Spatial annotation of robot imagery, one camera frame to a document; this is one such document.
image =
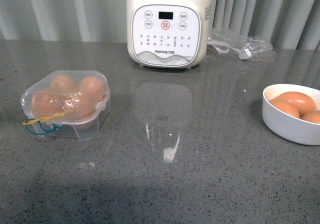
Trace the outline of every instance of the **curtain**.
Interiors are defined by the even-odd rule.
[[[212,0],[212,26],[320,49],[320,0]],[[127,42],[126,0],[0,0],[0,40]]]

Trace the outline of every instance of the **clear plastic container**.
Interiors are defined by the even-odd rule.
[[[98,71],[54,71],[28,88],[20,101],[26,123],[39,120],[31,124],[31,133],[80,141],[95,136],[111,110],[108,81]]]

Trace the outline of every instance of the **red power button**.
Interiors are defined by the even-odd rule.
[[[170,28],[170,22],[164,20],[162,23],[161,23],[161,27],[163,30],[168,30]]]

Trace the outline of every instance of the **plastic bag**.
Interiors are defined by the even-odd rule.
[[[274,62],[277,54],[263,37],[241,36],[229,28],[211,27],[207,46],[225,57],[246,61]]]

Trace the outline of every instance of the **egg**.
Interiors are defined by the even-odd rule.
[[[74,125],[74,128],[77,130],[87,130],[89,128],[91,128],[96,122],[96,119],[89,121],[85,124],[80,124],[80,125]]]
[[[316,110],[315,101],[308,95],[298,91],[287,91],[276,97],[290,102],[299,112],[300,117]]]
[[[310,111],[301,117],[301,119],[310,123],[320,124],[320,110]]]
[[[72,115],[78,119],[92,114],[95,110],[95,103],[89,97],[81,96],[74,101]]]
[[[57,95],[52,94],[49,88],[41,88],[32,95],[31,110],[34,117],[50,117],[63,112],[57,103]]]
[[[82,79],[79,89],[83,96],[89,97],[93,102],[98,103],[107,93],[107,87],[98,77],[89,75]]]
[[[60,94],[72,94],[77,92],[77,83],[65,74],[56,75],[50,83],[53,92]]]
[[[300,117],[297,108],[287,100],[275,98],[270,100],[269,103],[273,105],[275,108],[279,109],[280,111],[292,117],[295,117],[295,118]]]

